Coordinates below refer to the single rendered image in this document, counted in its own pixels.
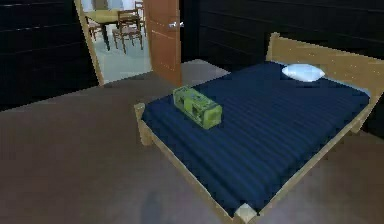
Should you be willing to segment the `green rectangular box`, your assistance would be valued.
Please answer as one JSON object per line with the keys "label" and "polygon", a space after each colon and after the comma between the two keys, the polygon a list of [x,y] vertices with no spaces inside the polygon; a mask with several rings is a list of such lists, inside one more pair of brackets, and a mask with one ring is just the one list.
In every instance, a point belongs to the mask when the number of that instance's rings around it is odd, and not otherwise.
{"label": "green rectangular box", "polygon": [[222,106],[190,86],[174,89],[173,102],[176,108],[204,129],[222,121]]}

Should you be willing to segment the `wooden bed with blue mattress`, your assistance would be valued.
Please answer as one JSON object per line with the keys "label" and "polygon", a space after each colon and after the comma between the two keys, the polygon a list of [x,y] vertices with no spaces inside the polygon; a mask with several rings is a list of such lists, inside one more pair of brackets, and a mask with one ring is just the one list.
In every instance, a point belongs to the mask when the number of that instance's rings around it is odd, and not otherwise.
{"label": "wooden bed with blue mattress", "polygon": [[[290,64],[325,72],[314,82]],[[145,145],[156,145],[224,224],[256,224],[348,132],[358,132],[384,94],[384,60],[272,33],[265,62],[196,85],[222,106],[210,129],[168,95],[135,106]]]}

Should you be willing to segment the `brown wooden room door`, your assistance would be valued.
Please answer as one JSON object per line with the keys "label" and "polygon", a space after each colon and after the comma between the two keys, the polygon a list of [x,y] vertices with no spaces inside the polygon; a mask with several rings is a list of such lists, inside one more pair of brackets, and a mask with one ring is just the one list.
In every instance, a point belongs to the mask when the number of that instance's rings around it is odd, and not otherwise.
{"label": "brown wooden room door", "polygon": [[144,0],[150,61],[153,71],[175,86],[182,84],[179,0]]}

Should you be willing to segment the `brown wooden chair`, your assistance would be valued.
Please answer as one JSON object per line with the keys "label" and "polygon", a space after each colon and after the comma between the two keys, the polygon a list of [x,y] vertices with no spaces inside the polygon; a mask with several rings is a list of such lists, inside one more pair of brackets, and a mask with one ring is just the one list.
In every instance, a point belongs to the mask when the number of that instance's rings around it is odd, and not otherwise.
{"label": "brown wooden chair", "polygon": [[146,30],[144,3],[142,1],[135,1],[134,6],[140,17],[141,28]]}
{"label": "brown wooden chair", "polygon": [[117,12],[117,25],[116,29],[112,30],[112,36],[115,47],[118,47],[117,41],[121,41],[124,53],[127,53],[125,45],[126,40],[134,42],[135,39],[138,39],[140,47],[143,47],[140,16],[137,9],[121,10]]}
{"label": "brown wooden chair", "polygon": [[96,34],[101,31],[101,26],[98,23],[93,21],[88,21],[87,24],[88,24],[90,36],[93,39],[96,39]]}

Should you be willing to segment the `white pillow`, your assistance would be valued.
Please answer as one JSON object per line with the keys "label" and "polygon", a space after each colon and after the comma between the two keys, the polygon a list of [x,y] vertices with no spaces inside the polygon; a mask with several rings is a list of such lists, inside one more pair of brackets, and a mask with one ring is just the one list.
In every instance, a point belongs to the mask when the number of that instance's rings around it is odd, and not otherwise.
{"label": "white pillow", "polygon": [[314,82],[325,76],[323,70],[310,64],[290,64],[282,69],[282,73],[302,82]]}

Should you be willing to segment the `yellow dining table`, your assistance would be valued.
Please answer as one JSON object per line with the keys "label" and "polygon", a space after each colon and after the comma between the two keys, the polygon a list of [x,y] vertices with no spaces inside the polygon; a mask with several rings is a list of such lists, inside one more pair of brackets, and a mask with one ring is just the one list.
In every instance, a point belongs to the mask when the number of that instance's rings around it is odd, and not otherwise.
{"label": "yellow dining table", "polygon": [[107,25],[115,24],[118,30],[121,30],[123,25],[132,22],[138,23],[138,16],[132,10],[95,10],[85,13],[87,20],[92,20],[100,25],[104,43],[107,50],[110,50],[109,39],[107,35]]}

